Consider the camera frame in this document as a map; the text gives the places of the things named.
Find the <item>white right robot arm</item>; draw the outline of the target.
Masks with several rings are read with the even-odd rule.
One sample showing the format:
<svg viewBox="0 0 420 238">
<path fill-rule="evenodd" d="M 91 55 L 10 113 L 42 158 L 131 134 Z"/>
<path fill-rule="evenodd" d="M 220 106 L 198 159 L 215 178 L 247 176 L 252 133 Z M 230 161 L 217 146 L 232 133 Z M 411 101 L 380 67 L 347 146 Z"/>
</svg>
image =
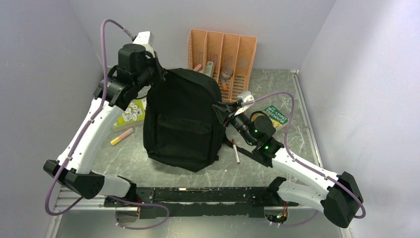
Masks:
<svg viewBox="0 0 420 238">
<path fill-rule="evenodd" d="M 267 115 L 259 113 L 252 119 L 239 105 L 218 103 L 212 109 L 223 126 L 233 126 L 248 145 L 254 146 L 252 152 L 243 151 L 243 154 L 302 181 L 302 184 L 285 178 L 274 181 L 273 188 L 267 192 L 272 205 L 285 201 L 311 207 L 340 228 L 347 228 L 353 219 L 364 217 L 363 197 L 353 175 L 348 172 L 339 175 L 304 160 L 273 138 L 276 130 Z"/>
</svg>

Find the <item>black student backpack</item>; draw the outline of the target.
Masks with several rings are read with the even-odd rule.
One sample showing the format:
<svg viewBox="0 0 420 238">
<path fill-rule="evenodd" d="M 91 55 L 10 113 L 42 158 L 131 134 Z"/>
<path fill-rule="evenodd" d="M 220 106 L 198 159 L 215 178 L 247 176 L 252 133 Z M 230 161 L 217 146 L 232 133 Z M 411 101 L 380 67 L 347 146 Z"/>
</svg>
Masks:
<svg viewBox="0 0 420 238">
<path fill-rule="evenodd" d="M 149 158 L 198 172 L 218 160 L 225 128 L 212 106 L 222 101 L 217 82 L 175 68 L 147 93 L 143 145 Z"/>
</svg>

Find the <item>green treehouse paperback book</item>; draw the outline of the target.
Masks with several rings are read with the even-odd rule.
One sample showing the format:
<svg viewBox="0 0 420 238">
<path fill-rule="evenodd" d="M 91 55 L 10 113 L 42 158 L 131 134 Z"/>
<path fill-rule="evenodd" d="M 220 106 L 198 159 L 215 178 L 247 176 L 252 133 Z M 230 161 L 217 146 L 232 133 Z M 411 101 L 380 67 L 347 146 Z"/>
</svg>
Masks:
<svg viewBox="0 0 420 238">
<path fill-rule="evenodd" d="M 289 122 L 289 118 L 274 105 L 268 106 L 262 112 L 270 118 L 276 131 L 286 127 Z"/>
</svg>

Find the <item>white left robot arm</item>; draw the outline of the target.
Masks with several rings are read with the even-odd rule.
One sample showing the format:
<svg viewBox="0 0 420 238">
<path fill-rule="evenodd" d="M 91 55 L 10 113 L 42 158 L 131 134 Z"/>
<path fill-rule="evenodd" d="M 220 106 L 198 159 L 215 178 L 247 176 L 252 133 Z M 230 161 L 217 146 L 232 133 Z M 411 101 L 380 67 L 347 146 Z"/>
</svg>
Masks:
<svg viewBox="0 0 420 238">
<path fill-rule="evenodd" d="M 137 186 L 121 176 L 105 176 L 92 170 L 100 146 L 113 124 L 145 86 L 163 80 L 150 44 L 126 44 L 118 51 L 118 64 L 94 92 L 88 114 L 67 149 L 56 160 L 47 160 L 44 171 L 86 199 L 115 196 L 124 206 L 137 200 Z"/>
</svg>

